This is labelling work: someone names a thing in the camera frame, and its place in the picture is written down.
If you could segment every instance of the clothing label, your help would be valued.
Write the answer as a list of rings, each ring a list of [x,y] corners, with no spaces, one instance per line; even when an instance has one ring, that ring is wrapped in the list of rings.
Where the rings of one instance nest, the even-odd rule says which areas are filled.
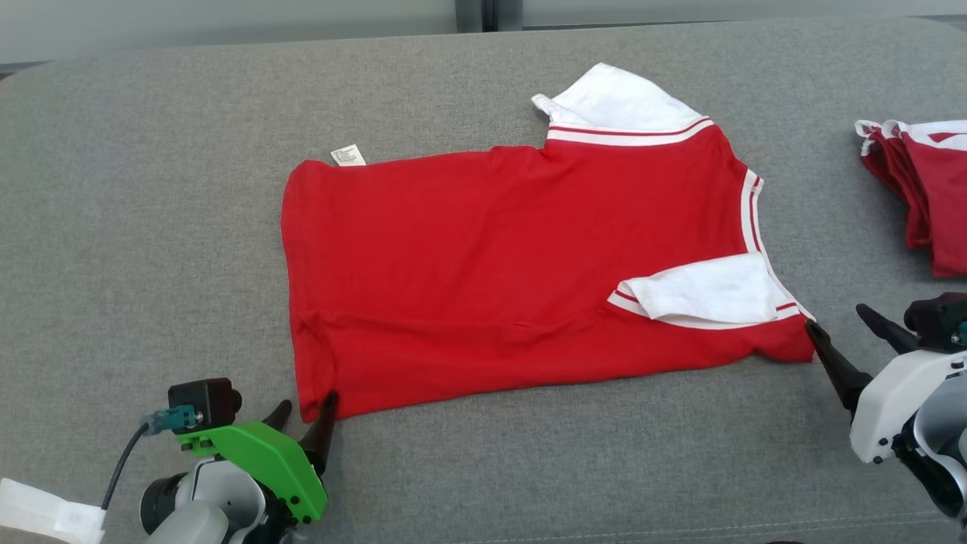
[[[352,144],[348,147],[343,147],[337,149],[330,153],[333,159],[336,159],[336,164],[339,166],[365,166],[366,161],[363,160],[363,154],[360,153],[360,148],[356,147],[356,144]]]

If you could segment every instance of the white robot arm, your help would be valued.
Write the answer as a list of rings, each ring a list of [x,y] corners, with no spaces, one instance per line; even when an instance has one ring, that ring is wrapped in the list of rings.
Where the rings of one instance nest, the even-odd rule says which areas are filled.
[[[853,451],[877,465],[896,456],[941,512],[967,524],[967,293],[914,302],[904,324],[916,335],[866,305],[857,313],[898,353],[876,378],[858,371],[815,321],[806,323],[852,414]]]
[[[171,512],[144,544],[220,544],[228,517],[210,502],[193,500]]]

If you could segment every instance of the white wall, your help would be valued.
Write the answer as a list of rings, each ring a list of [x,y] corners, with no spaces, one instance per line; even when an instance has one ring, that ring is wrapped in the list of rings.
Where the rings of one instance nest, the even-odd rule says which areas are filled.
[[[455,31],[454,0],[0,0],[0,65],[131,47]]]
[[[795,16],[967,15],[967,0],[523,0],[524,26]]]

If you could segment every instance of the cable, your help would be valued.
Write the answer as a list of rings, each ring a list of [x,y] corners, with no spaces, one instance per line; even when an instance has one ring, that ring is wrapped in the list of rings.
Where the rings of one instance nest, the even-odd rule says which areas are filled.
[[[107,493],[104,494],[104,501],[101,503],[101,510],[107,510],[109,504],[111,504],[111,497],[114,495],[114,488],[118,485],[118,480],[121,478],[121,470],[124,470],[124,463],[128,461],[128,456],[131,455],[131,450],[134,449],[134,445],[137,444],[139,438],[143,437],[145,433],[148,432],[148,424],[144,423],[137,428],[134,436],[128,440],[128,445],[125,446],[124,452],[121,454],[121,459],[118,459],[118,466],[114,468],[114,474],[111,476],[111,482],[107,484]]]

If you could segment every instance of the gray cushion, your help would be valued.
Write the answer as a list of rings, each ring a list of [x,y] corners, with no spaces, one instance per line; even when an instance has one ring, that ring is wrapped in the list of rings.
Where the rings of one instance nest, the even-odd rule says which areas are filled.
[[[603,61],[711,115],[767,182],[779,277],[870,371],[899,318],[967,290],[903,245],[903,207],[853,122],[967,111],[967,35],[913,19],[796,20],[132,51],[0,82],[0,475],[99,502],[170,384],[228,376],[241,420],[294,398],[288,172],[359,144],[370,163],[540,146],[532,94]],[[298,435],[305,428],[293,425]],[[337,425],[311,541],[631,544],[953,541],[896,461],[865,466],[818,364],[761,358],[545,387]],[[141,492],[192,465],[135,448],[107,517],[137,542]],[[0,530],[4,542],[40,542]]]

